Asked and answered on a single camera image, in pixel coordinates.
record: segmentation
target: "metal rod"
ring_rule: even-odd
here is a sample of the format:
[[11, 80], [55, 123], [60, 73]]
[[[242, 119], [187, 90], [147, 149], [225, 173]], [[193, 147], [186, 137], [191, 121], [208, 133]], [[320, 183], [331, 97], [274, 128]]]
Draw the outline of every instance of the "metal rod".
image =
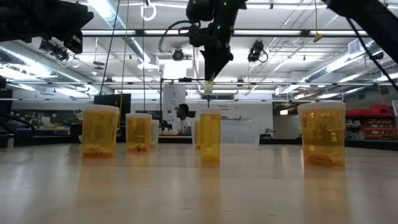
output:
[[[81, 101], [81, 102], [90, 102], [94, 99], [84, 99], [84, 98], [76, 98], [76, 99], [46, 99], [46, 98], [0, 98], [0, 101]], [[144, 99], [132, 99], [131, 101], [144, 101]], [[206, 100], [186, 100], [186, 101], [206, 101]], [[310, 102], [341, 102], [341, 100], [321, 100], [321, 99], [312, 99], [312, 100], [208, 100], [208, 105], [210, 101], [250, 101], [250, 102], [280, 102], [280, 103], [288, 103], [288, 102], [296, 102], [296, 103], [310, 103]]]
[[160, 78], [160, 122], [163, 122], [162, 91], [163, 91], [163, 78]]
[[[8, 82], [9, 84], [26, 84], [26, 85], [100, 85], [101, 82]], [[123, 82], [124, 85], [142, 85], [143, 82]], [[164, 82], [146, 82], [149, 85], [166, 85]], [[121, 85], [122, 82], [106, 82], [104, 85]], [[202, 85], [204, 82], [175, 82], [174, 85]], [[305, 85], [305, 86], [391, 86], [391, 83], [300, 83], [300, 82], [214, 82], [214, 85], [259, 85], [259, 86], [277, 86], [277, 85]]]
[[[314, 37], [315, 29], [234, 29], [233, 37]], [[112, 37], [109, 29], [83, 29], [83, 37]], [[352, 30], [347, 29], [318, 29], [323, 37], [342, 38], [357, 37]], [[162, 29], [128, 29], [127, 37], [162, 37]], [[359, 30], [361, 37], [369, 37], [363, 30]], [[114, 37], [125, 37], [125, 29], [117, 29]], [[178, 30], [170, 30], [167, 37], [186, 37], [185, 34], [178, 34]]]

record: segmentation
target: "ceiling duct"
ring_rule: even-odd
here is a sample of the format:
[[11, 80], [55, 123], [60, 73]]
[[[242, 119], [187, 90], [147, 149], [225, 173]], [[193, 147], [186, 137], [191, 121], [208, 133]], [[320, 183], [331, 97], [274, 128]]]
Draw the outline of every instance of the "ceiling duct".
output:
[[[366, 44], [370, 52], [375, 52], [377, 50], [381, 50], [380, 46], [377, 45], [377, 43], [373, 40], [369, 41], [368, 44]], [[336, 57], [333, 57], [332, 59], [328, 60], [327, 63], [325, 63], [322, 67], [313, 69], [308, 72], [306, 77], [302, 80], [304, 82], [312, 82], [313, 80], [322, 77], [324, 75], [327, 75], [339, 68], [342, 68], [345, 65], [348, 65], [351, 62], [354, 62], [355, 58], [362, 57], [366, 55], [366, 52], [364, 50], [360, 51], [360, 53], [355, 52], [354, 55], [351, 55], [348, 50], [345, 50], [343, 53], [337, 55]]]
[[[26, 49], [25, 47], [16, 44], [15, 42], [2, 42], [0, 43], [0, 55], [7, 55], [9, 58], [13, 58], [8, 64], [15, 66], [25, 66], [31, 68], [31, 73], [41, 76], [41, 73], [48, 73], [55, 75], [56, 78], [51, 79], [52, 82], [59, 82], [70, 80], [74, 82], [92, 82], [91, 79], [70, 70], [64, 68], [56, 62], [51, 61], [41, 55]], [[113, 94], [114, 91], [105, 87], [106, 94]]]
[[[110, 26], [110, 28], [115, 29], [127, 29], [125, 23], [120, 18], [120, 16], [116, 16], [116, 8], [113, 4], [112, 0], [88, 0], [91, 6], [95, 9], [95, 11], [104, 19], [104, 21]], [[159, 70], [159, 59], [155, 55], [149, 56], [144, 52], [142, 47], [133, 37], [122, 37], [127, 45], [131, 48], [134, 54], [138, 57], [138, 59], [145, 63], [145, 68], [154, 69], [157, 68]]]

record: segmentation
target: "fluorescent light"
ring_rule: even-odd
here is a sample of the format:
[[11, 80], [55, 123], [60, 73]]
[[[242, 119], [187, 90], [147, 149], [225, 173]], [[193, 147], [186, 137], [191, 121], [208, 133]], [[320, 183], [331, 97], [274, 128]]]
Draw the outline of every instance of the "fluorescent light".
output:
[[340, 83], [341, 83], [341, 82], [348, 82], [348, 81], [351, 81], [351, 80], [353, 80], [353, 79], [355, 79], [355, 78], [358, 78], [358, 77], [360, 77], [360, 76], [361, 76], [361, 75], [359, 75], [359, 74], [350, 75], [350, 76], [348, 76], [348, 77], [346, 77], [346, 78], [340, 80], [339, 82], [340, 82]]
[[301, 98], [304, 98], [304, 97], [305, 97], [304, 94], [300, 94], [300, 95], [295, 96], [295, 99], [298, 100], [298, 99], [301, 99]]
[[[390, 74], [390, 78], [392, 79], [398, 78], [398, 73]], [[379, 83], [379, 82], [385, 82], [387, 80], [388, 80], [387, 77], [383, 75], [382, 77], [374, 79], [373, 82]]]
[[159, 71], [159, 67], [158, 67], [158, 66], [153, 65], [153, 64], [151, 64], [151, 63], [147, 63], [147, 62], [141, 63], [141, 64], [137, 65], [137, 67], [138, 67], [140, 70], [146, 69], [146, 70], [155, 70], [155, 71]]
[[[269, 9], [270, 4], [247, 4], [248, 9]], [[311, 6], [294, 6], [289, 4], [275, 4], [274, 9], [288, 9], [288, 10], [314, 10], [315, 5]], [[326, 4], [317, 5], [317, 9], [326, 9]]]
[[67, 96], [72, 96], [72, 97], [80, 97], [80, 98], [87, 98], [88, 96], [84, 93], [80, 93], [78, 91], [75, 90], [70, 90], [67, 88], [56, 88], [55, 89], [57, 92], [62, 93], [64, 95]]
[[36, 91], [34, 88], [32, 88], [31, 86], [27, 86], [27, 85], [25, 85], [25, 84], [18, 84], [18, 85], [13, 85], [13, 84], [8, 84], [9, 86], [13, 86], [13, 87], [16, 87], [16, 88], [21, 88], [21, 89], [24, 89], [24, 90], [30, 90], [30, 91]]
[[236, 30], [235, 35], [300, 35], [301, 30]]
[[[112, 30], [82, 30], [83, 35], [112, 35]], [[114, 35], [125, 35], [125, 30], [115, 30]], [[135, 35], [135, 30], [127, 30], [127, 35]]]
[[282, 93], [290, 93], [291, 91], [297, 89], [298, 87], [308, 88], [308, 87], [310, 87], [310, 85], [290, 85]]
[[279, 113], [280, 113], [280, 115], [288, 115], [289, 111], [288, 110], [282, 110]]
[[[315, 30], [310, 31], [310, 35], [315, 35], [317, 32]], [[359, 30], [360, 35], [367, 35], [366, 31]], [[355, 35], [353, 30], [318, 30], [320, 35]]]
[[[166, 30], [144, 30], [145, 34], [149, 35], [162, 35]], [[188, 33], [188, 30], [181, 30], [181, 34]], [[166, 35], [178, 35], [178, 30], [169, 30]]]
[[38, 80], [33, 75], [26, 75], [7, 67], [3, 67], [3, 69], [0, 69], [0, 75], [2, 77], [13, 80]]
[[356, 91], [358, 91], [358, 90], [360, 90], [360, 89], [363, 89], [364, 87], [359, 87], [359, 88], [355, 88], [355, 89], [353, 89], [353, 90], [348, 90], [347, 92], [345, 92], [345, 93], [353, 93], [353, 92], [356, 92]]
[[349, 59], [349, 55], [344, 55], [341, 58], [339, 58], [339, 59], [335, 60], [334, 62], [332, 62], [331, 64], [329, 64], [326, 69], [329, 72], [333, 72], [339, 68], [343, 68], [344, 66], [354, 62], [354, 60], [347, 61], [348, 59]]
[[93, 6], [95, 11], [104, 18], [110, 18], [112, 15], [115, 15], [116, 12], [113, 11], [113, 7], [111, 7], [107, 0], [87, 0], [88, 3]]
[[187, 76], [184, 63], [170, 62], [164, 65], [163, 78], [183, 78]]
[[327, 98], [331, 98], [331, 97], [334, 97], [334, 96], [337, 96], [337, 95], [338, 95], [338, 93], [327, 93], [327, 94], [318, 96], [318, 98], [327, 99]]
[[56, 77], [56, 76], [51, 76], [51, 72], [46, 69], [45, 67], [39, 65], [39, 64], [33, 64], [31, 66], [29, 65], [18, 65], [18, 64], [11, 64], [13, 67], [19, 68], [19, 70], [25, 70], [29, 73], [32, 73], [35, 75], [35, 77], [39, 78], [50, 78], [50, 77]]

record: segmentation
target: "wooden table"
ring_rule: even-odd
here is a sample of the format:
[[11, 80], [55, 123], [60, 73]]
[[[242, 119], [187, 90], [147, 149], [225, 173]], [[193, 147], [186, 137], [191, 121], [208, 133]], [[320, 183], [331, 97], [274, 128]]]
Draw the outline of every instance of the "wooden table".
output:
[[304, 169], [300, 146], [192, 145], [82, 159], [80, 145], [0, 152], [1, 223], [397, 223], [398, 152], [346, 149], [346, 170]]

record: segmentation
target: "person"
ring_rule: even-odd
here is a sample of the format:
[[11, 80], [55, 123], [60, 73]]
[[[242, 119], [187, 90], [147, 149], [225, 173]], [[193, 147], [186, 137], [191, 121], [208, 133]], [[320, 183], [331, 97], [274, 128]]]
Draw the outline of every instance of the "person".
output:
[[178, 135], [191, 135], [191, 118], [187, 117], [189, 107], [182, 103], [177, 108], [177, 117], [180, 118], [180, 125], [178, 127]]

